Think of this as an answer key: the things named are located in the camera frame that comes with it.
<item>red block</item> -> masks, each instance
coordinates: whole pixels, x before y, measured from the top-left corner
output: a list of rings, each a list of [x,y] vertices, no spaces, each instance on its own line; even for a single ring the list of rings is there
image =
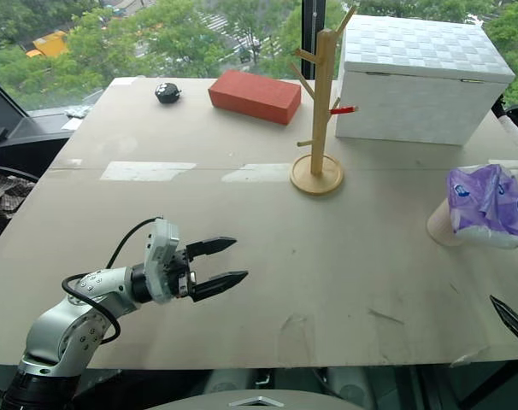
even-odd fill
[[[287,125],[301,103],[301,85],[228,70],[209,87],[218,108]]]

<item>black round object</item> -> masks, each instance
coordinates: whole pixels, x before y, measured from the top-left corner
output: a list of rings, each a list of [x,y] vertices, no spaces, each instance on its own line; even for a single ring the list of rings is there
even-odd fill
[[[156,87],[155,95],[162,104],[175,103],[180,99],[181,90],[173,83],[162,83]]]

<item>white box lid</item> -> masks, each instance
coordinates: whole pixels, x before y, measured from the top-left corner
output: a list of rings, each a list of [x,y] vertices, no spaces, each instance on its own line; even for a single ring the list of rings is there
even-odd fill
[[[346,27],[344,70],[504,84],[515,77],[479,26],[370,15]]]

